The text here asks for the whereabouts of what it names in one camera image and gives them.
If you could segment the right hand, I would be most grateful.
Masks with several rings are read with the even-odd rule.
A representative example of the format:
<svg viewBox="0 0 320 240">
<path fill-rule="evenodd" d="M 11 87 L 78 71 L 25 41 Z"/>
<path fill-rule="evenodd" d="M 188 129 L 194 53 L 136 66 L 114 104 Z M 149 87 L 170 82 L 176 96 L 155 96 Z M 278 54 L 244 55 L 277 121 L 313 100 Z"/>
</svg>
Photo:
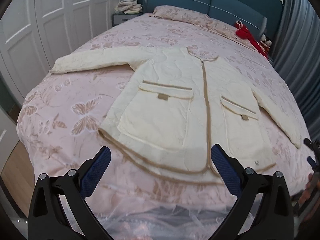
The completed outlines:
<svg viewBox="0 0 320 240">
<path fill-rule="evenodd" d="M 298 203 L 300 206 L 302 206 L 310 197 L 312 193 L 311 189 L 311 181 L 313 179 L 313 173 L 310 173 L 308 175 L 308 183 L 305 186 L 305 190 L 303 191 L 301 197 L 298 200 Z M 314 205 L 313 209 L 309 212 L 309 214 L 305 217 L 305 221 L 310 220 L 312 216 L 317 212 L 319 209 L 319 199 L 317 200 L 317 203 Z"/>
</svg>

